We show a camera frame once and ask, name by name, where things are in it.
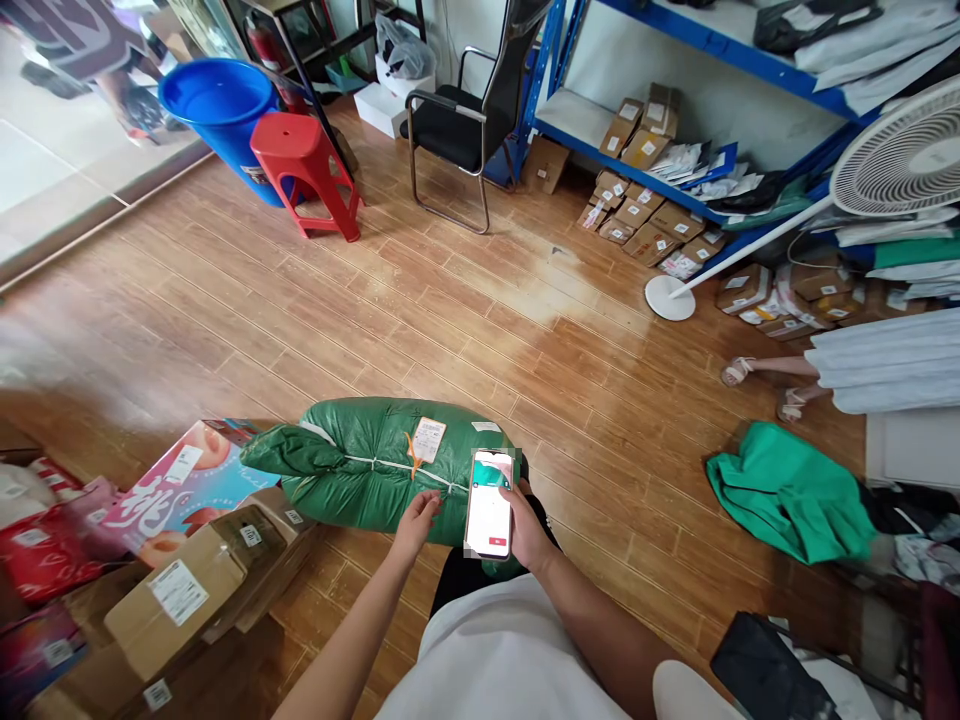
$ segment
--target white sandal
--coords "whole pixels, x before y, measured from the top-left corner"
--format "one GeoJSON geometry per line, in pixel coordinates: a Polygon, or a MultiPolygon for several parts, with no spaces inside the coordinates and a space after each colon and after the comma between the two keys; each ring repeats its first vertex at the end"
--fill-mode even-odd
{"type": "Polygon", "coordinates": [[[720,373],[720,382],[727,387],[735,387],[746,380],[747,375],[753,372],[750,367],[750,361],[756,358],[736,357],[730,361],[730,364],[720,373]]]}
{"type": "Polygon", "coordinates": [[[799,388],[784,388],[780,392],[780,401],[777,405],[777,417],[788,425],[792,425],[803,417],[800,409],[807,404],[806,400],[797,397],[797,390],[799,390],[799,388]]]}

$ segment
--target black pants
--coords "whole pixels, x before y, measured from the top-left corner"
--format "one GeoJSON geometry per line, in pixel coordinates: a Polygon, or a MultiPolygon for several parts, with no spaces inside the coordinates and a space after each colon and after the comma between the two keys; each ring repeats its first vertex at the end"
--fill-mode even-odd
{"type": "MultiPolygon", "coordinates": [[[[523,462],[520,465],[520,476],[523,478],[528,476],[526,458],[523,458],[523,462]]],[[[557,542],[557,539],[553,536],[553,532],[547,525],[547,512],[543,509],[543,505],[541,505],[540,501],[533,495],[527,495],[526,498],[527,502],[530,503],[530,507],[533,508],[537,519],[540,521],[544,532],[546,532],[547,537],[550,538],[550,542],[562,551],[560,543],[557,542]]],[[[447,561],[443,565],[443,572],[440,573],[440,583],[437,585],[437,594],[433,597],[433,607],[430,609],[430,617],[433,617],[437,611],[448,602],[497,583],[496,580],[489,577],[483,571],[480,563],[480,560],[465,558],[463,556],[463,548],[451,548],[450,554],[447,555],[447,561]]],[[[529,571],[524,569],[520,575],[527,572],[529,571]]]]}

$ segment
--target hand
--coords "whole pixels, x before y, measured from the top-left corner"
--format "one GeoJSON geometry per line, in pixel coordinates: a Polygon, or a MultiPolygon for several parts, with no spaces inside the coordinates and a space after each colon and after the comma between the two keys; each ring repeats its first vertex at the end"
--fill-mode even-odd
{"type": "Polygon", "coordinates": [[[427,541],[427,535],[433,527],[433,519],[440,514],[440,509],[439,490],[425,490],[418,493],[400,518],[390,554],[404,564],[412,566],[420,548],[427,541]]]}
{"type": "Polygon", "coordinates": [[[523,495],[523,491],[529,489],[527,481],[521,480],[519,488],[507,490],[501,487],[500,495],[513,508],[513,554],[521,565],[536,575],[559,551],[550,542],[533,508],[523,495]]]}

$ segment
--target peach printed box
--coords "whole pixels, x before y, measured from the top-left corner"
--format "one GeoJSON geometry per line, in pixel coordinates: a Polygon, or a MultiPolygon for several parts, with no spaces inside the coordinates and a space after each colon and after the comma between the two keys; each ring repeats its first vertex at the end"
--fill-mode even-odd
{"type": "Polygon", "coordinates": [[[114,505],[100,527],[150,567],[279,475],[240,464],[240,450],[259,428],[249,420],[199,420],[114,505]]]}

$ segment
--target phone screen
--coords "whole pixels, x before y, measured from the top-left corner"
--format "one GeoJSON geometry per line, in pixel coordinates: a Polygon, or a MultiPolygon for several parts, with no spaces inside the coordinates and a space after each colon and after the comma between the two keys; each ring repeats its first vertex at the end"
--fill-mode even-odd
{"type": "Polygon", "coordinates": [[[500,497],[500,486],[511,488],[513,458],[506,453],[478,450],[473,456],[467,545],[481,557],[510,555],[510,503],[500,497]]]}

